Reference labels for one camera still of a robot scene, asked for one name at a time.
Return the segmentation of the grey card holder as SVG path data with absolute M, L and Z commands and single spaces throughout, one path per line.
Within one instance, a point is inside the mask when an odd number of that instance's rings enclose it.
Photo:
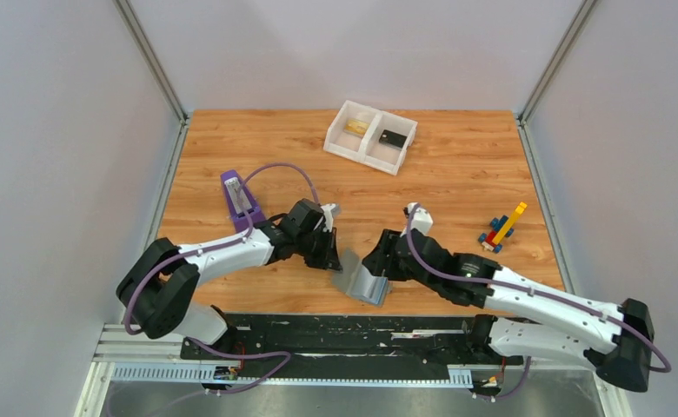
M 342 272 L 332 275 L 332 285 L 352 299 L 380 307 L 392 290 L 389 280 L 372 275 L 351 249 L 347 248 L 342 253 L 340 263 Z

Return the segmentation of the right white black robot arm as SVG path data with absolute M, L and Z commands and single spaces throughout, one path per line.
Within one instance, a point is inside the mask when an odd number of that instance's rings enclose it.
M 472 359 L 533 356 L 580 365 L 607 383 L 637 393 L 648 390 L 655 331 L 648 305 L 585 299 L 529 280 L 484 256 L 451 253 L 414 229 L 386 229 L 362 259 L 376 277 L 413 280 L 443 299 L 511 313 L 525 322 L 479 314 L 466 340 Z

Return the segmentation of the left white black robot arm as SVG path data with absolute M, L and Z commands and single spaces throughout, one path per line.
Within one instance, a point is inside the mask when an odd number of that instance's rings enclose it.
M 151 340 L 178 334 L 202 342 L 217 359 L 230 357 L 236 335 L 217 308 L 194 301 L 197 288 L 294 255 L 308 268 L 342 271 L 334 226 L 339 211 L 335 203 L 302 199 L 279 219 L 253 223 L 232 236 L 183 245 L 167 238 L 153 241 L 116 288 L 126 307 L 125 331 Z

